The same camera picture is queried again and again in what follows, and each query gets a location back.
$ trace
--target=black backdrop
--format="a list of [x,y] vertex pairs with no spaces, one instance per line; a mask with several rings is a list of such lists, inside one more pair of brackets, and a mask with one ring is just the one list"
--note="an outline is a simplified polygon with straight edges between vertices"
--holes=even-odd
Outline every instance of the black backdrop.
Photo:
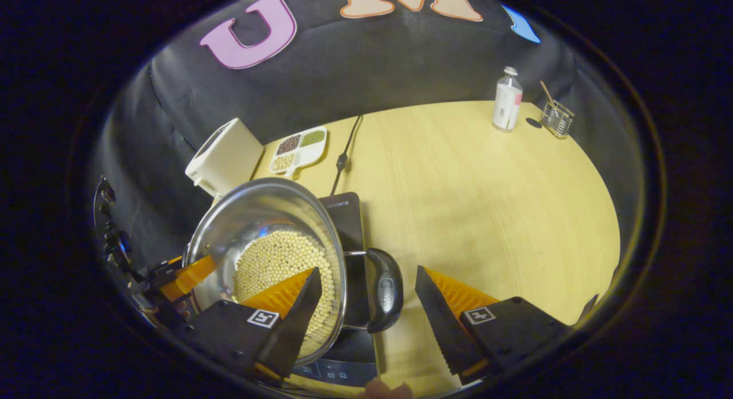
[[[3,235],[2,248],[11,267],[21,266],[5,276],[7,293],[19,296],[5,318],[12,330],[5,339],[8,392],[210,392],[210,385],[181,377],[175,365],[150,354],[97,299],[78,271],[90,254],[84,233],[71,232],[59,188],[75,123],[94,97],[110,97],[96,92],[100,81],[113,71],[108,84],[119,86],[115,80],[133,75],[157,40],[202,2],[7,0],[13,19],[3,34],[10,83],[3,92],[14,114],[3,126],[11,159],[3,167],[11,209],[3,229],[11,234]],[[589,37],[637,86],[659,125],[670,198],[657,263],[620,322],[524,390],[550,397],[730,396],[723,362],[730,314],[722,309],[730,301],[730,269],[718,247],[726,234],[730,155],[721,149],[727,127],[715,121],[726,94],[715,86],[726,65],[725,24],[715,15],[723,14],[725,1],[529,2]]]
[[176,31],[121,89],[104,122],[84,191],[92,193],[102,174],[117,191],[113,218],[138,248],[134,268],[173,258],[191,239],[211,199],[184,169],[231,118],[269,143],[395,107],[493,100],[505,65],[519,70],[523,101],[542,109],[544,80],[576,113],[571,135],[610,193],[623,255],[641,201],[634,119],[602,73],[531,16],[539,44],[511,31],[499,0],[469,0],[481,23],[448,18],[428,5],[419,13],[396,5],[388,15],[345,19],[346,0],[286,0],[298,21],[288,47],[253,68],[225,68],[199,41],[231,18],[241,41],[261,41],[267,25],[243,12],[256,1],[232,0]]

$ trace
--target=beige letter m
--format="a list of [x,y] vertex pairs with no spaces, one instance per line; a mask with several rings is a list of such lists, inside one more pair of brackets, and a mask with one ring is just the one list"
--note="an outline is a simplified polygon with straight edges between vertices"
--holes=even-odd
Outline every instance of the beige letter m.
[[[346,18],[363,18],[391,13],[395,5],[385,0],[348,0],[348,5],[341,8],[341,15]],[[422,9],[425,0],[398,0],[413,11]],[[433,11],[447,17],[463,18],[469,21],[483,21],[483,17],[474,11],[468,0],[435,0],[430,5]]]

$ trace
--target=wooden table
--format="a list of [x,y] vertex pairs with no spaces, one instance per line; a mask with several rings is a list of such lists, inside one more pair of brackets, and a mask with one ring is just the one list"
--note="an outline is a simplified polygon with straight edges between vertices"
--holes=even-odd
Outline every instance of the wooden table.
[[[511,133],[492,127],[492,111],[492,101],[462,101],[366,114],[351,143],[336,191],[359,195],[366,243],[391,253],[403,272],[403,313],[377,339],[380,378],[391,388],[406,381],[427,396],[460,386],[414,291],[418,265],[501,300],[520,295],[573,324],[618,263],[612,200],[578,144],[529,125],[527,117],[539,120],[532,104],[523,102]],[[329,195],[354,120],[325,125],[322,159],[293,180]],[[280,177],[268,169],[279,142],[266,146],[254,178]],[[291,381],[340,396],[361,391]]]

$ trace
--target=bottle label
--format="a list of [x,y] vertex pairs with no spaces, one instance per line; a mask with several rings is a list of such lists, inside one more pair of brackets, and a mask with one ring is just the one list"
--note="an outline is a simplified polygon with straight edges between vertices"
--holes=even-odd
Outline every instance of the bottle label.
[[498,84],[492,118],[494,125],[505,130],[512,130],[517,120],[521,102],[521,91],[506,84]]

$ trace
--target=black cable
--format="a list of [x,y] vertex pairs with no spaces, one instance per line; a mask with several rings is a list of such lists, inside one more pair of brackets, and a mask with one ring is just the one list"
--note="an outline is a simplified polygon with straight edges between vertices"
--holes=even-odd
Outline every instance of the black cable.
[[349,156],[346,156],[346,151],[349,149],[349,144],[351,144],[351,138],[354,136],[354,130],[356,130],[356,125],[359,124],[359,120],[363,119],[364,115],[360,114],[359,117],[356,117],[356,121],[354,122],[354,126],[351,127],[351,135],[349,135],[349,141],[346,142],[346,148],[344,149],[344,153],[341,153],[338,156],[338,160],[336,161],[336,168],[338,169],[338,172],[336,173],[336,179],[333,181],[333,188],[330,190],[330,195],[333,196],[333,193],[336,192],[336,186],[338,185],[338,178],[341,177],[341,170],[346,167],[346,160],[349,159]]

